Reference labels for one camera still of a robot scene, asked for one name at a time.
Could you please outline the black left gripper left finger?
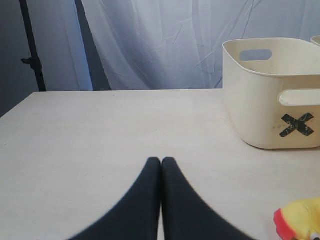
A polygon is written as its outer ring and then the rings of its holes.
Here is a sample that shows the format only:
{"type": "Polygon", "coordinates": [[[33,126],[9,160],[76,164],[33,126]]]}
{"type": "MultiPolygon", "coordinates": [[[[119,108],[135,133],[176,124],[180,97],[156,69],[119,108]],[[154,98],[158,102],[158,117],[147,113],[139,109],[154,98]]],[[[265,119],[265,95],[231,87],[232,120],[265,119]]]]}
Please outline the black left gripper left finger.
{"type": "Polygon", "coordinates": [[[161,206],[161,162],[147,159],[138,178],[103,217],[72,240],[156,240],[161,206]]]}

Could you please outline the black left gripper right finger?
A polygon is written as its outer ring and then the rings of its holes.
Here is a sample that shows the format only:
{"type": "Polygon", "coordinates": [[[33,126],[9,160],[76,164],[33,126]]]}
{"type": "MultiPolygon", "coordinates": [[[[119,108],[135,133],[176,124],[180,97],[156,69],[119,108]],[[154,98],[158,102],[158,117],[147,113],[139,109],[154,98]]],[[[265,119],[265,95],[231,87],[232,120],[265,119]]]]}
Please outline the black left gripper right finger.
{"type": "Polygon", "coordinates": [[[162,221],[166,240],[251,240],[192,188],[176,160],[162,160],[162,221]]]}

